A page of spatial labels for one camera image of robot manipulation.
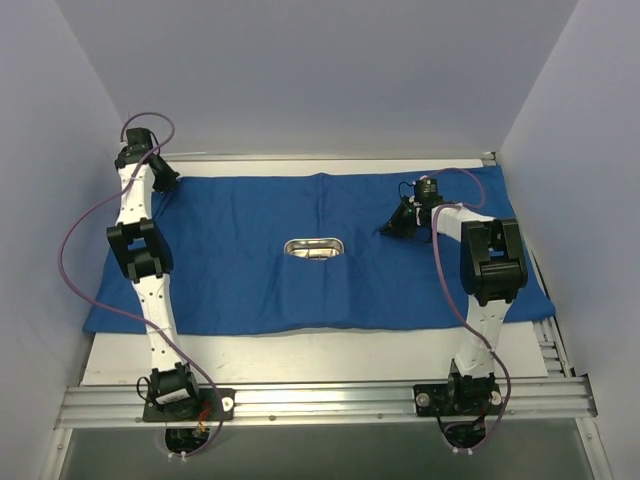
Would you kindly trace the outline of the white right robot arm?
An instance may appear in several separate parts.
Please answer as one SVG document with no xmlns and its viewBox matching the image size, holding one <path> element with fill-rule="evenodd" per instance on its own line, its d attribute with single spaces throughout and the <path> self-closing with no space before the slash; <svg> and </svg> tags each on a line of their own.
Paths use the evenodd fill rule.
<svg viewBox="0 0 640 480">
<path fill-rule="evenodd" d="M 506 314 L 528 281 L 518 222 L 446 204 L 438 194 L 430 202 L 403 195 L 380 232 L 410 238 L 421 227 L 430 230 L 433 243 L 440 235 L 459 243 L 460 281 L 468 295 L 465 333 L 443 390 L 445 403 L 459 413 L 479 401 L 499 405 L 496 346 Z"/>
</svg>

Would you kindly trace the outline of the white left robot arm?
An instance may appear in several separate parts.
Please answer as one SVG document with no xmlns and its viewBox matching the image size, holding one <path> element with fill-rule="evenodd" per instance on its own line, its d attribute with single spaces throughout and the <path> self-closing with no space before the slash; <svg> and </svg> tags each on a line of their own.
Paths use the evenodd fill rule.
<svg viewBox="0 0 640 480">
<path fill-rule="evenodd" d="M 115 167 L 124 193 L 116 223 L 107 229 L 107 240 L 142 309 L 151 360 L 147 401 L 179 419 L 190 419 L 200 411 L 202 395 L 189 363 L 172 347 L 176 327 L 169 286 L 174 263 L 152 218 L 152 192 L 175 186 L 178 174 L 153 151 L 150 140 L 129 140 Z"/>
</svg>

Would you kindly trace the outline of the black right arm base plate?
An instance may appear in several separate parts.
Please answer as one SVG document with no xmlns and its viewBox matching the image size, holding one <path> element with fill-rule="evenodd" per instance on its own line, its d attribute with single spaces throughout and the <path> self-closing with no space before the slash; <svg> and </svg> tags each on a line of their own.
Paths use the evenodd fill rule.
<svg viewBox="0 0 640 480">
<path fill-rule="evenodd" d="M 490 379 L 415 384 L 412 390 L 419 417 L 497 415 L 503 405 L 500 389 Z"/>
</svg>

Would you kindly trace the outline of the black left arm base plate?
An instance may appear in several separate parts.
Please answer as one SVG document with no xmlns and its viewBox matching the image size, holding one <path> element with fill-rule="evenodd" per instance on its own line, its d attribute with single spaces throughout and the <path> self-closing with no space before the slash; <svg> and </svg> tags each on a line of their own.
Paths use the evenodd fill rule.
<svg viewBox="0 0 640 480">
<path fill-rule="evenodd" d="M 145 404 L 142 421 L 146 423 L 213 422 L 230 421 L 234 416 L 236 391 L 219 388 L 215 392 L 206 387 L 199 391 L 196 399 L 187 398 L 154 406 Z"/>
</svg>

